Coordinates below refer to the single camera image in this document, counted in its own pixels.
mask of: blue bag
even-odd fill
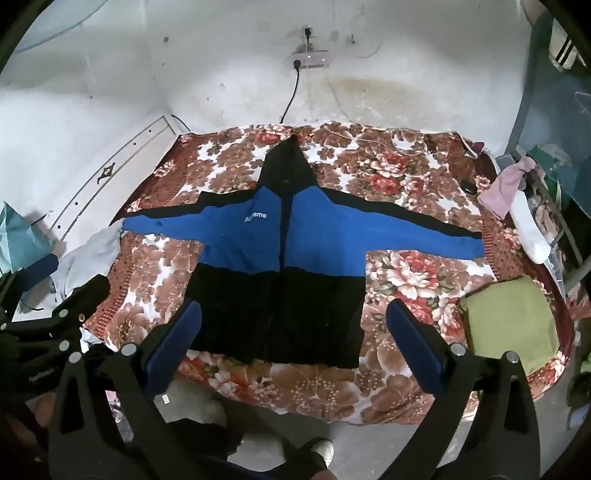
[[[51,250],[46,236],[4,202],[0,210],[0,275],[30,267]]]

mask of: blue and black jacket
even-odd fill
[[[185,293],[203,312],[193,348],[244,362],[356,368],[368,250],[484,256],[479,233],[319,187],[295,135],[256,188],[140,210],[124,228],[205,244]]]

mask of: bed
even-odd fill
[[[460,187],[479,191],[495,170],[483,144],[457,133],[422,133],[331,122],[302,127],[249,125],[211,134],[178,136],[153,173],[116,215],[140,209],[195,202],[199,193],[227,193],[254,186],[266,152],[291,134],[312,163],[319,184],[368,200],[395,202],[444,222],[481,231],[486,257],[454,260],[417,251],[371,251],[366,256],[365,333],[356,369],[325,365],[244,365],[210,352],[189,351],[178,374],[225,397],[278,413],[294,412],[352,424],[421,421],[433,398],[419,389],[388,333],[384,313],[401,298],[417,318],[433,325],[448,342],[466,342],[457,301],[494,281],[531,276],[554,313],[560,349],[528,378],[534,398],[563,373],[570,356],[573,324],[556,285],[543,265],[523,253],[510,218],[494,219]],[[85,328],[111,348],[141,342],[167,322],[183,301],[202,245],[160,235],[122,239],[109,273],[111,295]],[[231,301],[232,292],[228,292]],[[470,418],[478,405],[473,394]]]

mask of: supreme logo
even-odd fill
[[[266,213],[261,213],[261,212],[255,212],[250,217],[246,217],[244,219],[244,221],[245,222],[250,222],[254,217],[267,218],[267,214]]]

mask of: shoe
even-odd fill
[[[319,439],[314,441],[310,446],[310,450],[318,453],[324,459],[326,468],[329,467],[335,456],[335,444],[329,439]]]

